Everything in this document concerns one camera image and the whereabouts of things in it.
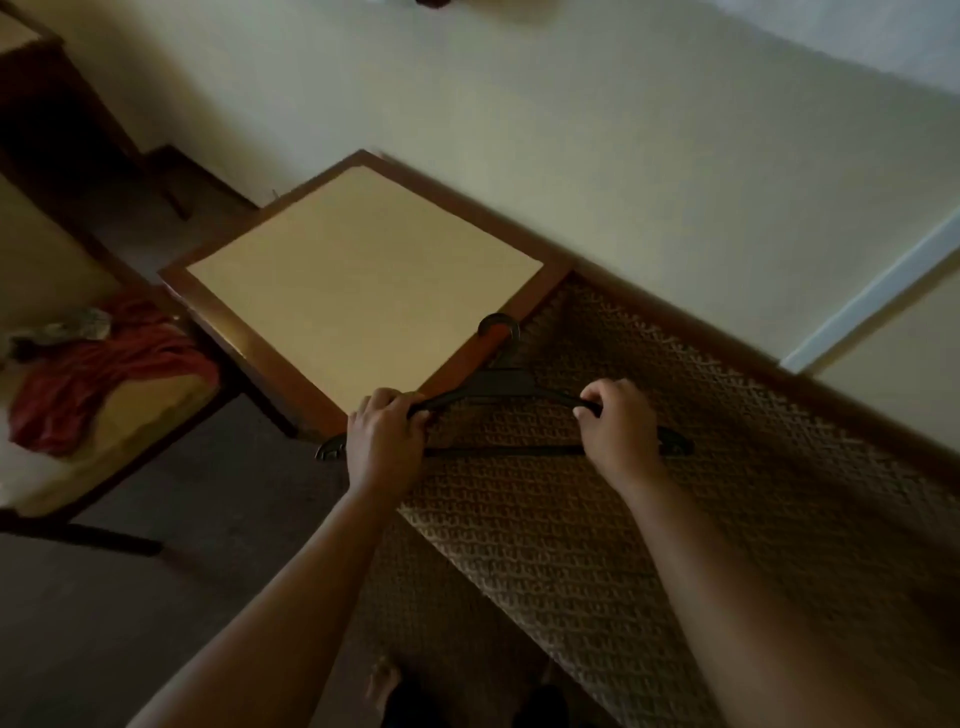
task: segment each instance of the chair leg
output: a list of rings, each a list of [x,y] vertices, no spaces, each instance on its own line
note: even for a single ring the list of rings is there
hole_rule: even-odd
[[[163,543],[126,533],[107,531],[92,525],[70,522],[46,522],[43,519],[17,519],[3,524],[3,531],[17,536],[26,536],[44,541],[57,541],[74,546],[104,548],[136,556],[156,556],[163,550]]]
[[[300,428],[284,417],[280,410],[276,408],[276,405],[270,401],[270,398],[257,389],[256,385],[245,376],[242,391],[284,436],[296,438],[300,435]]]
[[[147,182],[154,188],[167,203],[174,209],[181,220],[190,219],[190,210],[177,198],[162,177],[151,168],[150,163],[144,158],[143,153],[137,148],[136,144],[127,134],[127,131],[116,120],[110,109],[101,101],[100,96],[94,90],[86,79],[81,75],[77,67],[64,54],[60,69],[62,80],[79,97],[87,110],[93,115],[97,124],[110,137],[110,140],[116,144],[127,158],[136,165]]]

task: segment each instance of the black pants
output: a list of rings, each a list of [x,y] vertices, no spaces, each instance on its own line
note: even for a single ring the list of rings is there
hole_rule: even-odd
[[[530,693],[514,716],[513,728],[568,728],[569,715],[564,694],[553,685],[542,685]],[[420,687],[404,680],[387,698],[380,728],[448,728],[436,706]]]

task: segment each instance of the fabric pile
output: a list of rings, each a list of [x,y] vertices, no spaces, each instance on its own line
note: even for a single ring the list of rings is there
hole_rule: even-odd
[[[49,455],[70,454],[101,405],[127,379],[199,375],[216,385],[217,365],[150,300],[125,292],[98,305],[109,336],[40,348],[10,408],[10,439]]]

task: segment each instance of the white wall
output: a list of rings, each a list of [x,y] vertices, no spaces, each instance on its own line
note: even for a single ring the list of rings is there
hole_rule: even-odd
[[[260,203],[379,149],[777,358],[960,203],[960,100],[692,0],[21,2]]]

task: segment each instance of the wooden furniture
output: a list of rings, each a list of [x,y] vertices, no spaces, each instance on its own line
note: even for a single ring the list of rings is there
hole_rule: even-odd
[[[63,38],[7,0],[0,0],[0,115],[16,114],[22,104],[38,97],[57,95],[75,98],[177,215],[184,220],[189,217],[186,207],[151,169],[136,144],[67,57]],[[17,176],[6,156],[0,157],[0,163],[4,164],[0,172],[8,178]]]
[[[507,335],[476,336],[480,319],[524,319],[570,270],[533,235],[361,151],[161,277],[320,439],[377,385],[431,396],[462,382]]]
[[[70,309],[135,288],[174,303],[81,231],[67,232],[0,177],[0,330],[56,321]],[[237,392],[222,368],[222,385],[198,376],[128,381],[107,398],[81,446],[62,458],[8,442],[6,410],[29,366],[0,369],[0,532],[154,555],[162,543],[72,522],[189,428]]]

